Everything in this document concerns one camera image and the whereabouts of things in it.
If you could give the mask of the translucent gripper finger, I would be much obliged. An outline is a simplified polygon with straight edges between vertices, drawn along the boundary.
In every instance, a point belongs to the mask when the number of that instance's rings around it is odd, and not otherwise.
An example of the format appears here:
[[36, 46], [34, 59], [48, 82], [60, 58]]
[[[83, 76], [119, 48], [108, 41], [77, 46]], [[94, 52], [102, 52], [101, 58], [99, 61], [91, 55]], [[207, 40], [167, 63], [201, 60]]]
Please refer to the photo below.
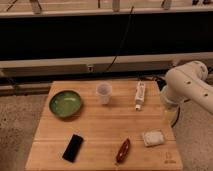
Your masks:
[[176, 119], [176, 113], [177, 113], [177, 109], [173, 108], [173, 109], [164, 109], [164, 118], [165, 121], [168, 122], [169, 124], [172, 124], [175, 119]]

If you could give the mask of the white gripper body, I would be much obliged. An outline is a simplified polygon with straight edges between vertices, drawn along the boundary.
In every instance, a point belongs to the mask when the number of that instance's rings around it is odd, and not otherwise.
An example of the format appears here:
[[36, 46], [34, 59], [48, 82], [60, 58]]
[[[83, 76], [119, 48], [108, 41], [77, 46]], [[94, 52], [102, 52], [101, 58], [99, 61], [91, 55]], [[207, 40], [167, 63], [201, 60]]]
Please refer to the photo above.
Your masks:
[[175, 108], [179, 105], [179, 95], [168, 86], [164, 86], [160, 92], [160, 100], [167, 109]]

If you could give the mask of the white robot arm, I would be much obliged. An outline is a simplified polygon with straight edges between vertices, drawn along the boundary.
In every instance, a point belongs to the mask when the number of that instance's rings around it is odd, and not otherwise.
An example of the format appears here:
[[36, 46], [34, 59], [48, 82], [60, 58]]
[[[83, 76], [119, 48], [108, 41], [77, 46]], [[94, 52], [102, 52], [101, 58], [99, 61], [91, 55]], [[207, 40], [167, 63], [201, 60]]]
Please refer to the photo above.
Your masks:
[[165, 119], [170, 124], [175, 123], [179, 106], [186, 99], [213, 115], [213, 86], [205, 82], [207, 76], [208, 69], [200, 61], [188, 62], [166, 73], [166, 85], [160, 92], [160, 99], [164, 105]]

